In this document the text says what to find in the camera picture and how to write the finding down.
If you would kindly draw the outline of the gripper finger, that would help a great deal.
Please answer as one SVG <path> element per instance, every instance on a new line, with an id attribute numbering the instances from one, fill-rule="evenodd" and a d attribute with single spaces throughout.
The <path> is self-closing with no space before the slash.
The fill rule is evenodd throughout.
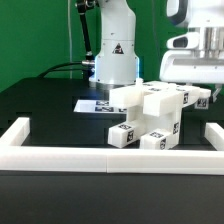
<path id="1" fill-rule="evenodd" d="M 216 84 L 215 85 L 215 91 L 211 95 L 211 101 L 216 102 L 218 95 L 222 91 L 223 84 Z"/>

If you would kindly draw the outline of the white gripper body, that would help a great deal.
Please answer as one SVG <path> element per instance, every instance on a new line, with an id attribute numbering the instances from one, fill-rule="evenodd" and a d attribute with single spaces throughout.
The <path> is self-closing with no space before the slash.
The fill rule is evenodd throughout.
<path id="1" fill-rule="evenodd" d="M 169 50 L 163 56 L 159 77 L 173 83 L 224 84 L 224 54 L 197 58 L 190 50 Z"/>

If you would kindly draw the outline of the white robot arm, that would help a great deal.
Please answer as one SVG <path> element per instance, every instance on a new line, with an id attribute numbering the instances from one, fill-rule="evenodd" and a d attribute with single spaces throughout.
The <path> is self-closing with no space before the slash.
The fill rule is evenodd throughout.
<path id="1" fill-rule="evenodd" d="M 94 84 L 132 84 L 139 75 L 134 52 L 136 17 L 126 0 L 98 0 L 101 50 Z M 187 32 L 167 41 L 160 66 L 162 81 L 224 86 L 224 0 L 167 0 L 166 16 Z"/>

